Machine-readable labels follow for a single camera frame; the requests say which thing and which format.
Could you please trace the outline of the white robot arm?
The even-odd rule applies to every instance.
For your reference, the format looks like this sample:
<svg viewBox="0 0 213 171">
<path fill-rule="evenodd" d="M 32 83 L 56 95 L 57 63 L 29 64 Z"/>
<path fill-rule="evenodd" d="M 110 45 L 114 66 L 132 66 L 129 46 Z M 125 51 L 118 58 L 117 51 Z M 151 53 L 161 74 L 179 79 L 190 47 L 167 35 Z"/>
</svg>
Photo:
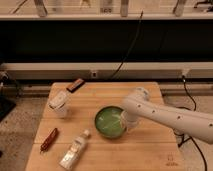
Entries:
<svg viewBox="0 0 213 171">
<path fill-rule="evenodd" d="M 127 129 L 136 127 L 140 118 L 144 117 L 213 144 L 213 114 L 152 103 L 149 92 L 143 87 L 137 87 L 128 94 L 121 106 L 121 123 Z"/>
</svg>

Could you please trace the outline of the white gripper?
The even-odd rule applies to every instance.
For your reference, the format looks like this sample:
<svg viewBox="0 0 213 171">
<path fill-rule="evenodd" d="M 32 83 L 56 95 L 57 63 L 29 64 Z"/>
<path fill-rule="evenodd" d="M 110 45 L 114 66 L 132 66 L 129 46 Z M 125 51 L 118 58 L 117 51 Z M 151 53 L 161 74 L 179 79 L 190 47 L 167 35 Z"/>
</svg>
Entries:
<svg viewBox="0 0 213 171">
<path fill-rule="evenodd" d="M 123 111 L 121 113 L 121 124 L 127 131 L 129 131 L 139 124 L 139 117 Z"/>
</svg>

